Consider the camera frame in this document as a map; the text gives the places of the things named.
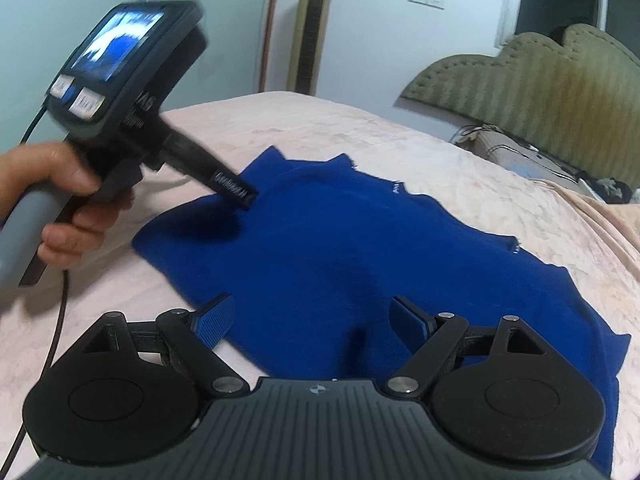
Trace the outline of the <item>person's left hand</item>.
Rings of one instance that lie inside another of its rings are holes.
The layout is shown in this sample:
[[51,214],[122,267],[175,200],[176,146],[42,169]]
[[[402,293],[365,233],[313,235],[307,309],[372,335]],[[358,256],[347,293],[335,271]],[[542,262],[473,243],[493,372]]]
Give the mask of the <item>person's left hand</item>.
[[[64,142],[23,144],[1,155],[1,217],[6,218],[29,186],[50,181],[77,196],[95,193],[101,181]],[[87,252],[99,249],[119,215],[134,204],[126,190],[105,204],[78,209],[72,220],[45,226],[38,257],[48,266],[69,269]]]

